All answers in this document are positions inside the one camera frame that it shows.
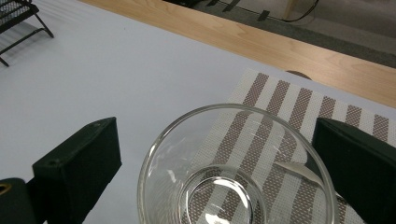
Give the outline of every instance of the striped placemat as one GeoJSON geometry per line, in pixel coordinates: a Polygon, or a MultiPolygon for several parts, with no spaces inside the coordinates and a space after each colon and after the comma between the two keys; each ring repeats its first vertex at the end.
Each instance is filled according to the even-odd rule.
{"type": "MultiPolygon", "coordinates": [[[[264,109],[286,120],[308,141],[312,140],[316,119],[323,117],[351,124],[396,146],[395,120],[252,70],[246,71],[243,75],[229,103],[264,109]]],[[[323,195],[318,188],[302,180],[295,180],[285,172],[263,167],[274,161],[305,163],[306,156],[299,153],[298,147],[295,147],[288,155],[279,150],[278,153],[273,153],[274,155],[262,156],[261,152],[268,149],[265,148],[264,142],[270,139],[269,135],[273,131],[259,128],[256,135],[263,136],[266,138],[264,140],[257,140],[254,137],[241,139],[239,134],[244,129],[243,124],[246,119],[247,115],[236,114],[234,117],[225,115],[224,118],[220,116],[213,130],[216,132],[216,138],[211,138],[209,135],[195,159],[197,161],[211,160],[212,164],[231,164],[243,168],[248,175],[258,178],[272,217],[282,217],[282,220],[269,220],[269,223],[320,223],[324,217],[315,210],[324,209],[324,207],[320,199],[323,195]],[[292,204],[290,208],[279,207],[285,200],[291,200],[288,201],[292,204]]],[[[228,206],[219,209],[219,217],[238,223],[238,207],[241,202],[233,198],[232,194],[218,195],[215,189],[210,190],[197,203],[196,210],[191,214],[192,223],[206,223],[207,205],[219,200],[227,202],[224,205],[228,206]]],[[[338,208],[340,223],[364,223],[353,208],[341,198],[338,199],[338,208]]]]}

